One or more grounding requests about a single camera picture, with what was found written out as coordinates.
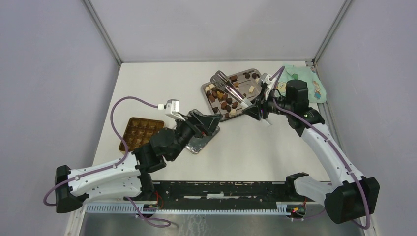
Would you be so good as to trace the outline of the gold chocolate box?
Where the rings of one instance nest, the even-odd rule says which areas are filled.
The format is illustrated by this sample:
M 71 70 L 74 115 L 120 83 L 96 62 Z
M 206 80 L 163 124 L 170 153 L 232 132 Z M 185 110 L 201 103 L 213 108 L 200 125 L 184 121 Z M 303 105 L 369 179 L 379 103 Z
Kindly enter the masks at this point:
M 130 118 L 122 136 L 127 144 L 128 152 L 148 143 L 150 138 L 164 127 L 165 122 L 162 120 Z

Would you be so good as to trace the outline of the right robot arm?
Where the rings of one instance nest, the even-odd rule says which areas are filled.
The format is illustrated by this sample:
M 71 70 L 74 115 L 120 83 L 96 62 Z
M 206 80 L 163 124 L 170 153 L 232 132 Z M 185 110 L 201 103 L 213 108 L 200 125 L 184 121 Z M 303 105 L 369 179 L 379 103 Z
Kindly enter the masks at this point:
M 309 106 L 306 82 L 288 81 L 284 96 L 276 97 L 276 91 L 275 84 L 262 83 L 256 98 L 243 99 L 243 114 L 256 120 L 267 119 L 271 113 L 285 115 L 289 126 L 310 146 L 330 179 L 330 184 L 325 184 L 307 173 L 288 176 L 285 197 L 296 201 L 304 196 L 319 203 L 336 224 L 363 217 L 365 225 L 356 225 L 369 229 L 380 190 L 378 181 L 366 178 L 337 145 L 321 114 Z

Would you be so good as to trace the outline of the metal serving tongs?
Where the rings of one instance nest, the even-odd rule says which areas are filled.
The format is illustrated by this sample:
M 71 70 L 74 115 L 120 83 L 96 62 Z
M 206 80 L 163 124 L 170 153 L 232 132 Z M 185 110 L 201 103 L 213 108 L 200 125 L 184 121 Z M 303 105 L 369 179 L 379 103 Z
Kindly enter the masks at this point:
M 245 70 L 231 76 L 227 76 L 219 70 L 211 77 L 210 82 L 230 95 L 241 107 L 240 113 L 243 115 L 242 110 L 254 106 L 254 99 L 262 89 L 260 85 L 261 75 L 262 73 L 256 69 Z M 261 122 L 266 126 L 272 125 L 269 119 L 261 120 Z

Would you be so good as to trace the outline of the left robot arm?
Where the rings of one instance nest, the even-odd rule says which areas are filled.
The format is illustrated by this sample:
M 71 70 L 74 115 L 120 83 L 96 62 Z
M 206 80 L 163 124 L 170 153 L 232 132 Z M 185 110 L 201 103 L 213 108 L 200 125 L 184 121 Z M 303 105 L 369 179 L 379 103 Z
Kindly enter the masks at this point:
M 192 110 L 176 120 L 175 128 L 162 128 L 148 143 L 122 158 L 80 169 L 57 167 L 56 212 L 72 212 L 85 203 L 109 198 L 151 199 L 154 186 L 150 174 L 176 160 L 193 138 L 212 136 L 221 118 L 220 114 L 203 115 Z

